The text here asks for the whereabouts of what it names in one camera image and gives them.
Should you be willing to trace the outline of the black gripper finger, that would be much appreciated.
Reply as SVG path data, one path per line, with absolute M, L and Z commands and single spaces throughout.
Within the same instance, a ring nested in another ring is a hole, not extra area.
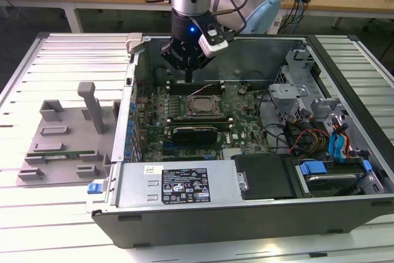
M 184 42 L 177 38 L 171 38 L 169 43 L 161 48 L 161 57 L 176 70 L 184 72 L 186 83 L 189 82 L 189 59 L 187 54 Z
M 191 47 L 188 54 L 188 82 L 191 83 L 193 80 L 193 72 L 198 69 L 203 69 L 212 58 L 206 57 L 198 46 Z

